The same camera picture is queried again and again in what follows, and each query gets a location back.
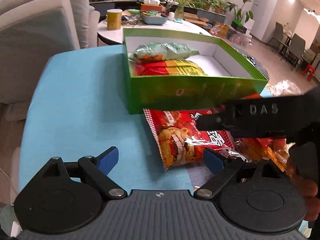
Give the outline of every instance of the blue tablecloth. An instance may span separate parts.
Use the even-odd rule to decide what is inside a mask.
[[[144,116],[127,113],[123,52],[123,45],[81,49],[55,55],[48,62],[23,133],[19,190],[52,156],[72,162],[116,146],[119,162],[109,177],[126,191],[193,192],[184,166],[164,172]],[[271,96],[266,89],[261,95]]]

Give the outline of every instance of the dining chair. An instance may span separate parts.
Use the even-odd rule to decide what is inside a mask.
[[[286,52],[282,56],[281,60],[289,53],[291,53],[294,57],[296,57],[296,62],[293,64],[293,67],[296,66],[299,60],[301,60],[301,57],[304,53],[304,49],[306,46],[306,41],[301,38],[299,35],[294,34],[292,37],[292,40],[290,42],[289,47],[287,48]]]
[[[272,40],[275,40],[276,42],[278,42],[278,46],[277,49],[279,48],[280,44],[282,44],[283,46],[285,46],[285,44],[282,42],[283,39],[283,26],[281,23],[276,22],[276,28],[275,31],[273,32],[273,37],[271,38],[271,40],[267,43],[269,44]]]

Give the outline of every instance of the green box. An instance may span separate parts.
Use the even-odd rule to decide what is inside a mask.
[[[218,74],[133,76],[128,55],[140,44],[150,42],[187,44],[202,55],[198,58],[202,65],[196,62],[200,67],[208,67],[210,73]],[[124,28],[124,44],[129,114],[140,114],[143,108],[167,111],[209,108],[230,98],[261,93],[268,82],[245,57],[217,37],[171,30]],[[221,76],[221,73],[232,76]]]

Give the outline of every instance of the blue gripper pad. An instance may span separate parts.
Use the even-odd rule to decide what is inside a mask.
[[[114,166],[118,163],[119,151],[117,147],[113,147],[105,156],[98,160],[97,168],[102,171],[104,175],[108,175]]]
[[[223,169],[225,168],[225,163],[224,163],[223,159],[215,156],[213,153],[211,153],[207,149],[204,149],[204,151],[203,151],[203,161],[204,161],[204,164],[208,167],[208,169],[214,175],[223,171]]]

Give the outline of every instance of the human hand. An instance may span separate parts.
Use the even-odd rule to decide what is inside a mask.
[[[315,221],[320,213],[320,199],[316,198],[318,193],[317,184],[311,179],[305,179],[298,174],[292,158],[288,159],[285,172],[291,177],[291,182],[306,201],[307,213],[304,220]]]

